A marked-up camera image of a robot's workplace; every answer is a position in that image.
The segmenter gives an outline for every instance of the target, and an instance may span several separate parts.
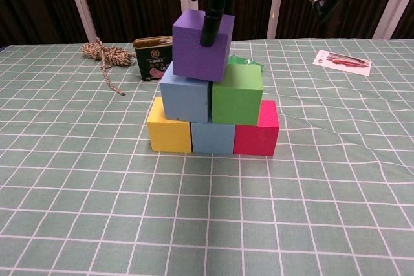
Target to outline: red cube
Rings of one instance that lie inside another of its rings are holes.
[[[234,154],[273,156],[279,134],[274,100],[262,100],[257,125],[236,125]]]

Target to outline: foam block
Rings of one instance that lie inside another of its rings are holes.
[[[147,119],[147,128],[153,151],[191,152],[190,123],[167,119],[161,97],[154,100]]]
[[[177,76],[172,61],[160,80],[166,118],[207,123],[211,111],[212,84],[209,81]]]
[[[223,15],[211,47],[200,44],[204,16],[205,11],[188,9],[173,24],[173,73],[220,82],[230,53],[234,16]]]
[[[257,125],[263,94],[261,67],[229,64],[212,87],[213,123]]]
[[[191,123],[193,152],[233,154],[235,125]]]
[[[236,125],[234,154],[273,156],[279,134],[276,102],[263,100],[256,126]]]

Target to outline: coiled rope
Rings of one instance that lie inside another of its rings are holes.
[[[106,84],[119,95],[125,96],[124,92],[113,85],[109,79],[107,69],[113,66],[131,66],[135,54],[119,47],[107,47],[99,38],[96,38],[94,43],[85,43],[82,46],[82,52],[94,60],[102,60],[101,69]]]

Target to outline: tin can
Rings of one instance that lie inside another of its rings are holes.
[[[133,41],[136,59],[144,81],[162,78],[173,60],[173,38],[160,36]]]

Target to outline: yellow cube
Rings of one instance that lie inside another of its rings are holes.
[[[154,100],[147,127],[153,151],[192,152],[190,123],[167,119],[161,97]]]

